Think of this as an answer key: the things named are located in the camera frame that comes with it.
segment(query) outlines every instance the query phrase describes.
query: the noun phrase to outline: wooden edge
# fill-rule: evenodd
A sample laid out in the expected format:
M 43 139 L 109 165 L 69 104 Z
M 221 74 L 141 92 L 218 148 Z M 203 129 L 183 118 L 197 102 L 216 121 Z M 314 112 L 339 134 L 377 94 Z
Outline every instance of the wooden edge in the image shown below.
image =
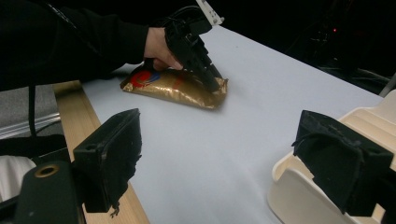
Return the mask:
M 70 158 L 73 160 L 73 149 L 99 128 L 101 123 L 79 81 L 54 84 L 53 89 L 64 128 L 64 137 Z M 119 214 L 112 218 L 110 216 L 112 212 L 110 209 L 108 213 L 84 213 L 88 224 L 149 223 L 131 183 L 128 183 L 128 189 L 120 198 Z

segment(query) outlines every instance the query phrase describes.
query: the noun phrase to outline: gold foil bag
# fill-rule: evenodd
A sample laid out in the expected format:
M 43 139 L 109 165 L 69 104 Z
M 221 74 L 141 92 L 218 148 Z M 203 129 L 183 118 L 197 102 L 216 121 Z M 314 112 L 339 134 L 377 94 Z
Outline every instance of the gold foil bag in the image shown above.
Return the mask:
M 219 89 L 207 91 L 199 78 L 192 72 L 166 69 L 158 72 L 140 65 L 124 79 L 123 91 L 146 95 L 184 105 L 215 109 L 227 95 L 228 79 L 216 77 Z

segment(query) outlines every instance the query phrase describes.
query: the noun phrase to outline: dark background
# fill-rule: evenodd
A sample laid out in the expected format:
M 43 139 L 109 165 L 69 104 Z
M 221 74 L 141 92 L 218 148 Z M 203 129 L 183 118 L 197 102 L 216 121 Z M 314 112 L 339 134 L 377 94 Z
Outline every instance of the dark background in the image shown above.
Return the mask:
M 67 0 L 151 23 L 195 0 Z M 396 72 L 395 0 L 209 0 L 223 27 L 373 93 Z

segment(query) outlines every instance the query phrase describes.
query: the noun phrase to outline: white bracket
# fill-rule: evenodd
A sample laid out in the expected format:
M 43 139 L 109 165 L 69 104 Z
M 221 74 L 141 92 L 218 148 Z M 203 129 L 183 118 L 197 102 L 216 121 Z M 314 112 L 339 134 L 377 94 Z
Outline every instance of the white bracket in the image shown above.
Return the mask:
M 224 18 L 220 17 L 216 11 L 207 3 L 206 0 L 196 0 L 201 10 L 204 12 L 207 20 L 214 25 L 220 25 L 223 23 Z

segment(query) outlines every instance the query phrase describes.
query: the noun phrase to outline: black jacket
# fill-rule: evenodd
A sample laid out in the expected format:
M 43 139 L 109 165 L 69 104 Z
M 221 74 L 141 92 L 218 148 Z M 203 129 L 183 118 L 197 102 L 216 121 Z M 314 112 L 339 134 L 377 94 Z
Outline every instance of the black jacket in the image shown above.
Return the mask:
M 89 44 L 46 6 L 0 0 L 0 91 L 100 78 L 125 63 L 143 61 L 147 25 L 124 22 L 115 14 L 56 7 Z

